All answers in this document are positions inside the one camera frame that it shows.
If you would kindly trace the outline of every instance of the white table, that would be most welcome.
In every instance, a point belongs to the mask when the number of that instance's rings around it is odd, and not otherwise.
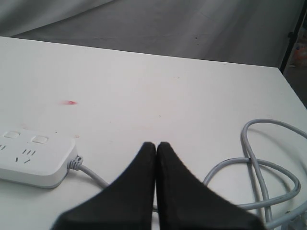
[[[76,138],[84,165],[112,182],[144,141],[168,141],[202,180],[218,162],[243,156],[240,130],[273,118],[307,131],[307,111],[277,68],[137,54],[0,38],[0,125]],[[75,105],[63,105],[66,100]],[[307,141],[273,125],[255,125],[251,145],[260,159],[293,172],[302,183],[275,217],[307,199]],[[285,192],[264,172],[271,197]],[[245,165],[222,170],[209,187],[236,203],[253,201]],[[45,190],[0,182],[5,230],[49,229],[63,211],[100,188],[82,172]],[[158,229],[157,217],[153,229]]]

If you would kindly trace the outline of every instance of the black pole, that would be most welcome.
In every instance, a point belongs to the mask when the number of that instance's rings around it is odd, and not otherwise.
[[[286,65],[287,65],[287,62],[288,62],[288,59],[291,55],[291,52],[292,52],[292,49],[297,41],[297,37],[298,37],[298,33],[299,33],[299,29],[301,28],[301,25],[303,23],[303,20],[305,18],[305,14],[306,14],[306,11],[307,11],[307,0],[305,0],[304,2],[304,5],[303,5],[303,8],[302,8],[302,11],[298,17],[298,21],[296,23],[296,26],[295,26],[295,29],[293,32],[290,32],[288,34],[288,37],[290,38],[289,40],[289,45],[287,47],[287,50],[286,50],[286,53],[284,55],[284,58],[283,58],[283,61],[282,61],[282,64],[280,65],[280,72],[283,73],[284,72],[284,69],[286,68]]]

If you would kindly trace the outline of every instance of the power cord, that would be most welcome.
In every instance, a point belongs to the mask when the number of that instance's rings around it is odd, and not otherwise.
[[[272,219],[271,206],[282,203],[284,201],[287,201],[287,200],[295,197],[301,190],[301,184],[300,184],[300,181],[298,180],[298,178],[296,176],[294,176],[291,172],[286,170],[285,168],[283,168],[283,167],[281,167],[277,164],[274,164],[272,162],[269,162],[269,161],[257,159],[255,157],[255,154],[254,154],[254,152],[253,152],[253,150],[252,150],[252,148],[249,144],[249,141],[248,141],[247,132],[248,132],[248,128],[251,125],[259,124],[259,123],[269,123],[269,124],[279,125],[279,126],[287,128],[287,129],[301,135],[305,139],[307,139],[307,133],[305,133],[302,130],[300,130],[300,129],[294,127],[294,126],[291,126],[291,125],[289,125],[285,122],[272,120],[272,119],[251,120],[244,125],[244,127],[241,131],[241,142],[242,142],[242,148],[243,148],[243,152],[245,154],[245,157],[243,157],[243,158],[231,158],[231,159],[225,160],[225,161],[217,164],[213,169],[210,170],[210,172],[208,173],[208,175],[204,179],[203,183],[205,185],[208,185],[210,180],[222,168],[224,168],[228,165],[237,164],[237,163],[251,164],[253,166],[254,170],[255,170],[256,177],[257,177],[259,185],[260,185],[263,200],[259,201],[259,202],[250,203],[250,204],[242,204],[242,205],[239,205],[239,207],[241,207],[242,209],[245,209],[245,210],[264,208],[265,209],[265,219],[266,219],[265,226],[266,226],[267,229],[274,229],[274,228],[276,228],[276,227],[278,227],[278,226],[280,226],[284,223],[287,223],[287,222],[295,219],[297,216],[300,216],[301,214],[306,212],[307,211],[307,201],[304,202],[299,207],[292,210],[291,212],[287,212],[286,214],[284,214],[283,216],[281,216],[279,218]],[[92,170],[90,170],[89,168],[82,165],[82,162],[83,162],[83,158],[80,157],[80,156],[77,156],[76,159],[71,160],[68,163],[68,168],[83,171],[84,173],[86,173],[87,175],[92,177],[97,182],[97,184],[100,185],[102,188],[106,188],[108,186],[108,183],[106,181],[104,181],[104,179],[102,179],[96,173],[94,173]],[[288,176],[294,182],[294,188],[290,192],[288,192],[284,195],[280,195],[280,196],[277,196],[277,197],[274,197],[274,198],[270,198],[267,186],[264,182],[264,178],[263,178],[261,170],[260,170],[260,165],[264,165],[264,166],[273,168],[273,169],[283,173],[284,175]],[[154,212],[158,212],[157,206],[153,206],[153,208],[154,208],[153,209]]]

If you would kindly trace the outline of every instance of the white power strip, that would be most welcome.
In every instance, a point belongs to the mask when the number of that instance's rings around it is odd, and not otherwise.
[[[16,128],[0,128],[0,179],[54,188],[75,159],[75,140]]]

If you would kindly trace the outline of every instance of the red stain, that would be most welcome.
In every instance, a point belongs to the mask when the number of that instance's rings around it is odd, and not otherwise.
[[[77,102],[74,102],[74,101],[64,101],[63,104],[65,104],[65,105],[77,104]]]

